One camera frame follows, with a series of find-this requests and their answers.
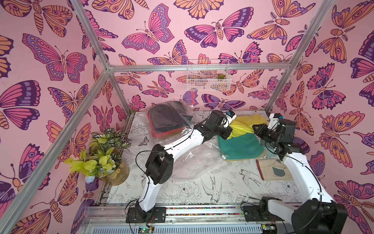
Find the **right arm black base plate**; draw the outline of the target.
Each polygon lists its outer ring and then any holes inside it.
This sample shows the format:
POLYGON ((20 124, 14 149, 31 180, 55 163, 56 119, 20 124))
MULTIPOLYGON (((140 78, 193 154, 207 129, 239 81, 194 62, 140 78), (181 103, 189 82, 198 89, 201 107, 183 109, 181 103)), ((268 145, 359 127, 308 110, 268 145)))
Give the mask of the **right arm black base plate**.
POLYGON ((271 214, 268 211, 263 211, 259 206, 245 205, 241 207, 246 222, 273 222, 282 221, 282 219, 276 215, 271 214))

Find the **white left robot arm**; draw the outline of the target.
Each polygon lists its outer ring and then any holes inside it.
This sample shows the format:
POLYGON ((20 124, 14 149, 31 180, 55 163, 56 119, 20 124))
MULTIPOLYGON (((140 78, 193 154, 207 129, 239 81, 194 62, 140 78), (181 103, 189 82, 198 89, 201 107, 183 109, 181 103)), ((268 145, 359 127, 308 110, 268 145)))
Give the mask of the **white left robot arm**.
POLYGON ((136 211, 141 215, 151 213, 162 184, 167 182, 172 175, 174 162, 192 148, 215 136, 224 140, 228 139, 232 132, 229 125, 235 119, 236 114, 232 110, 226 112, 214 110, 207 119, 194 125, 191 132, 180 139, 164 146, 155 145, 149 151, 150 155, 144 171, 148 181, 142 196, 136 202, 136 211))

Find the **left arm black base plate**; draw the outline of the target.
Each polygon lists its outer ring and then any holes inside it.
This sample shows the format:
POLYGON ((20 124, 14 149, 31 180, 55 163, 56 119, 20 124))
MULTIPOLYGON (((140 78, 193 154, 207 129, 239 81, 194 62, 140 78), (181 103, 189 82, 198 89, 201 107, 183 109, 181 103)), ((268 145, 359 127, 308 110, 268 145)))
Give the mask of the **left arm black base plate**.
POLYGON ((126 223, 165 223, 166 207, 154 207, 148 212, 140 207, 131 207, 127 211, 126 223))

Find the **dark grey garment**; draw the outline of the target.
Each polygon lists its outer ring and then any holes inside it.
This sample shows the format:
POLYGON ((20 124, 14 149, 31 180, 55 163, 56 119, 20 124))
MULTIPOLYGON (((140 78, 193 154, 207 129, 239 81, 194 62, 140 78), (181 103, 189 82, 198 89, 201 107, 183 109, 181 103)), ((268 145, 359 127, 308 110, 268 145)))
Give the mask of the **dark grey garment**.
POLYGON ((160 134, 189 127, 193 115, 190 114, 188 105, 174 100, 153 106, 148 111, 148 118, 151 129, 160 134))

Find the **beige trousers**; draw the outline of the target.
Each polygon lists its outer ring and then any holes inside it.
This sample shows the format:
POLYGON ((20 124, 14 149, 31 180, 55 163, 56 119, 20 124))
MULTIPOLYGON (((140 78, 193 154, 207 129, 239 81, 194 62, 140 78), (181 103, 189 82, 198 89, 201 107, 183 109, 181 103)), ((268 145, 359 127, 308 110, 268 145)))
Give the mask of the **beige trousers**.
POLYGON ((234 154, 231 156, 226 157, 226 161, 244 161, 244 160, 252 160, 252 159, 258 159, 262 158, 266 155, 265 152, 261 152, 260 154, 234 154))

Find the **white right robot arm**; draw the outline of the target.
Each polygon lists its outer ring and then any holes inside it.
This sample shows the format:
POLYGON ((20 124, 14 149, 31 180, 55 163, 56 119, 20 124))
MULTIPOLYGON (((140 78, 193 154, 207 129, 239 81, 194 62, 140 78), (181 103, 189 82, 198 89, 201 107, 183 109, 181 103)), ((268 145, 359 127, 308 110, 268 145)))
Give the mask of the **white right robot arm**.
POLYGON ((296 123, 276 114, 269 124, 257 124, 252 128, 287 167, 303 202, 296 208, 278 199, 263 198, 267 211, 290 223, 294 234, 340 234, 348 212, 322 187, 304 150, 294 141, 296 123))

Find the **clear plastic vacuum bag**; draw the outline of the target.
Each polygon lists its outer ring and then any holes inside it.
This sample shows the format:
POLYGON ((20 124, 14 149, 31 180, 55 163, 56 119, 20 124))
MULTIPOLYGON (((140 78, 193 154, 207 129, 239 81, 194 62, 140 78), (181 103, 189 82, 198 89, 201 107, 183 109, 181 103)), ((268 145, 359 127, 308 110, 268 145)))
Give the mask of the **clear plastic vacuum bag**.
POLYGON ((172 175, 174 162, 190 149, 215 136, 227 139, 236 118, 233 111, 213 110, 197 124, 189 106, 182 101, 169 101, 153 106, 147 112, 151 136, 157 144, 150 150, 145 174, 153 184, 163 184, 172 175))

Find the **green trousers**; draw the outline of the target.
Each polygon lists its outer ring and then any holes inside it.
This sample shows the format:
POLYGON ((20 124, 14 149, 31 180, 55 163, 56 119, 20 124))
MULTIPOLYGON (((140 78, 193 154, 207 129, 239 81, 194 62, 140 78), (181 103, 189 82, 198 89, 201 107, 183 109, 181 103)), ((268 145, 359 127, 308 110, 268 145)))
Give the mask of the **green trousers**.
POLYGON ((218 143, 225 159, 227 156, 234 154, 260 154, 261 152, 266 152, 254 134, 245 134, 227 140, 218 137, 218 143))

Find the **yellow garment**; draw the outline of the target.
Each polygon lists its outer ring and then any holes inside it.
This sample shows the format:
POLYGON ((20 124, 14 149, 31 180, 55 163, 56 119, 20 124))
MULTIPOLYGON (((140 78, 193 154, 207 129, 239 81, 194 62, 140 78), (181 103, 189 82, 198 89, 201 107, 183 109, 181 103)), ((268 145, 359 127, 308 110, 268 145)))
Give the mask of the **yellow garment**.
POLYGON ((267 126, 267 119, 260 115, 238 116, 229 125, 232 128, 232 132, 228 139, 240 137, 245 134, 254 134, 253 125, 262 124, 267 126))

